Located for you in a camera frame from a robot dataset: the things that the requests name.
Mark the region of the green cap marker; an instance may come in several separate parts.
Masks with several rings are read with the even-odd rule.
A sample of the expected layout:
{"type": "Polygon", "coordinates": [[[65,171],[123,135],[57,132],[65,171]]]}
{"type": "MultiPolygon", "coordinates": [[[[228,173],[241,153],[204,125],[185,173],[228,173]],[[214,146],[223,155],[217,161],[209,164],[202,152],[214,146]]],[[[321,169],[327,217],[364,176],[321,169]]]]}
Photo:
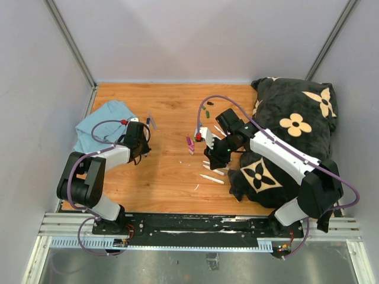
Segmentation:
{"type": "Polygon", "coordinates": [[[225,134],[225,132],[223,130],[221,130],[218,126],[214,125],[214,128],[220,133],[222,134],[224,137],[226,137],[227,135],[225,134]]]}

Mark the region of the beige cap marker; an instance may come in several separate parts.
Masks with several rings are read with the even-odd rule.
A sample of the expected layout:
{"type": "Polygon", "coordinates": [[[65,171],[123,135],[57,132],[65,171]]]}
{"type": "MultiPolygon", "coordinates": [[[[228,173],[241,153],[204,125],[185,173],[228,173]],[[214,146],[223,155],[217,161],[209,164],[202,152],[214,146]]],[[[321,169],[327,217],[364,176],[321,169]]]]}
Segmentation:
{"type": "Polygon", "coordinates": [[[220,179],[216,179],[214,177],[211,177],[211,176],[207,176],[207,175],[203,175],[203,174],[200,174],[200,176],[204,179],[207,179],[207,180],[210,180],[212,182],[215,182],[215,183],[218,183],[218,184],[221,184],[221,185],[224,185],[225,182],[223,180],[220,180],[220,179]]]}

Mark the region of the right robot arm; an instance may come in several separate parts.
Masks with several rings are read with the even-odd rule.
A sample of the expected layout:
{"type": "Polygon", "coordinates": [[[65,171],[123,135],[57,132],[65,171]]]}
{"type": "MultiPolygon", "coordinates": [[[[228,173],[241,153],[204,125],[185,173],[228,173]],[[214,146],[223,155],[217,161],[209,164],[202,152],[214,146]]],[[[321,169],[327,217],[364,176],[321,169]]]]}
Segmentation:
{"type": "Polygon", "coordinates": [[[283,236],[293,223],[305,218],[316,219],[318,230],[329,231],[333,206],[343,197],[338,166],[333,160],[321,162],[297,150],[256,122],[244,123],[232,109],[221,113],[216,120],[227,133],[225,138],[214,137],[202,126],[197,127],[195,136],[197,141],[205,141],[204,154],[212,170],[227,166],[231,154],[244,147],[273,162],[300,187],[295,198],[269,215],[268,229],[272,235],[283,236]]]}

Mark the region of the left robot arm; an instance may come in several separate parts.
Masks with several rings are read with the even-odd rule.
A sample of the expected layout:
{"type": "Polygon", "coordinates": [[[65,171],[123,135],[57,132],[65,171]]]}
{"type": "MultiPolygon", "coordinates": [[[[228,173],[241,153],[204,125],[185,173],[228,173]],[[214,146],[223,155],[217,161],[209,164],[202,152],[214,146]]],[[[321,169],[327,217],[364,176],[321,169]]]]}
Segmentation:
{"type": "Polygon", "coordinates": [[[106,120],[96,124],[92,138],[108,147],[92,153],[72,152],[59,180],[56,195],[73,208],[84,210],[95,217],[99,226],[94,233],[131,234],[132,225],[122,205],[115,203],[103,192],[106,171],[128,163],[138,165],[142,156],[151,151],[149,127],[137,119],[106,120]],[[115,142],[101,141],[94,135],[97,127],[108,122],[125,126],[126,132],[115,142]]]}

